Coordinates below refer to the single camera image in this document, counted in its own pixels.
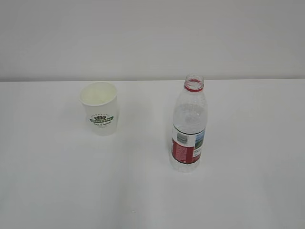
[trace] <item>clear plastic bottle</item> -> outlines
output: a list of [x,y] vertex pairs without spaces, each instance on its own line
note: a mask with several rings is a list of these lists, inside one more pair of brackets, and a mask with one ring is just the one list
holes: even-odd
[[203,77],[190,74],[173,112],[170,161],[180,172],[191,172],[199,165],[207,114]]

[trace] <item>green logo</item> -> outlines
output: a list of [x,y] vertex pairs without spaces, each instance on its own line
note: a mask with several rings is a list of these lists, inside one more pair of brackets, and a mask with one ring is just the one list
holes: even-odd
[[98,116],[95,116],[94,119],[90,118],[90,121],[93,123],[105,123],[105,122],[111,121],[112,119],[113,119],[113,116],[107,118],[106,116],[98,115]]

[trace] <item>white table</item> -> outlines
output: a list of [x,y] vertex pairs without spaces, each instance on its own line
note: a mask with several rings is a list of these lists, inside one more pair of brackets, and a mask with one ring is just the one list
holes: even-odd
[[206,81],[191,174],[168,157],[183,81],[113,83],[107,137],[86,127],[88,82],[0,83],[1,229],[305,228],[305,80]]

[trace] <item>white paper cup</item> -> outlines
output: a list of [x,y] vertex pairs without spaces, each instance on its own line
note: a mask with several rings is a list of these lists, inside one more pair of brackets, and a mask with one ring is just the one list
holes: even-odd
[[80,101],[85,107],[86,120],[98,135],[110,135],[117,126],[117,90],[107,82],[96,82],[82,89]]

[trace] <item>bottle opening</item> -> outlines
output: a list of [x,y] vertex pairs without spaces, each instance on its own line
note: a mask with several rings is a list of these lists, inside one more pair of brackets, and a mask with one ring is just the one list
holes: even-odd
[[203,77],[195,74],[188,75],[184,82],[184,88],[189,92],[200,92],[203,86]]

